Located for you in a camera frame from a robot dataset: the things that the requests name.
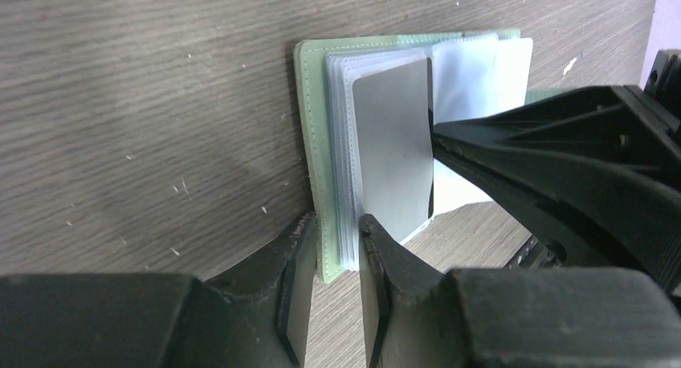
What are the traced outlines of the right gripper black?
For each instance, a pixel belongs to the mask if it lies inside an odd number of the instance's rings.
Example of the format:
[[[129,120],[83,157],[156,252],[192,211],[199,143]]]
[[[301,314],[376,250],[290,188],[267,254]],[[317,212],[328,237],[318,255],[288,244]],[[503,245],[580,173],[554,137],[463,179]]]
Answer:
[[[565,266],[680,284],[680,50],[646,87],[589,87],[434,127],[434,156],[491,196]]]

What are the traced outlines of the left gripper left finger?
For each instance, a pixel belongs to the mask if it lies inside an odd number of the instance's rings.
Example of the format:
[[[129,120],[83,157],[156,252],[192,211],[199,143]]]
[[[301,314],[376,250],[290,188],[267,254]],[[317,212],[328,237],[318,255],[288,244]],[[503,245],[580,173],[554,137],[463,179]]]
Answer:
[[[175,273],[1,278],[4,367],[301,367],[316,216],[209,280]]]

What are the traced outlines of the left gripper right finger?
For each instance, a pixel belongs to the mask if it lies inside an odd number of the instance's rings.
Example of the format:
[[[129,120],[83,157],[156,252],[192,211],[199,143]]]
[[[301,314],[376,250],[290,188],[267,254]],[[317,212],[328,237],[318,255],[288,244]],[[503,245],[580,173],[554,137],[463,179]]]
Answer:
[[[440,272],[372,216],[359,222],[370,367],[677,367],[680,317],[622,268]]]

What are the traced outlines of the black credit card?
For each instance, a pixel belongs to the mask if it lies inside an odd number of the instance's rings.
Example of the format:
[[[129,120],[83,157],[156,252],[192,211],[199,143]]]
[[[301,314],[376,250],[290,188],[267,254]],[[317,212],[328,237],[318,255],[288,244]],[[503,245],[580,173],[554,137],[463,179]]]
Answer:
[[[382,64],[353,82],[362,210],[398,242],[430,217],[428,61],[416,55]]]

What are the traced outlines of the green card holder wallet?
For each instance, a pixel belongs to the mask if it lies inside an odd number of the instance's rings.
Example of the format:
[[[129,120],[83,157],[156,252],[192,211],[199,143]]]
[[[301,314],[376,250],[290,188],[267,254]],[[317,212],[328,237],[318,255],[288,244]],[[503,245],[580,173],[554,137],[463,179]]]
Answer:
[[[540,99],[539,92],[528,92],[528,76],[532,61],[533,41],[521,35],[518,29],[493,31],[460,31],[420,35],[380,35],[344,39],[312,39],[298,43],[293,52],[296,91],[306,159],[312,189],[312,200],[318,215],[320,239],[317,248],[317,270],[321,280],[330,284],[343,272],[358,269],[357,251],[344,256],[338,234],[340,216],[336,185],[332,172],[332,111],[328,106],[324,62],[332,52],[378,51],[404,49],[435,44],[462,44],[466,54],[464,63],[481,61],[482,55],[472,50],[473,43],[495,40],[494,47],[484,47],[483,52],[495,53],[486,62],[488,78],[494,79],[491,89],[476,100],[490,100],[495,105],[483,111],[461,111],[455,120],[491,116],[520,107]]]

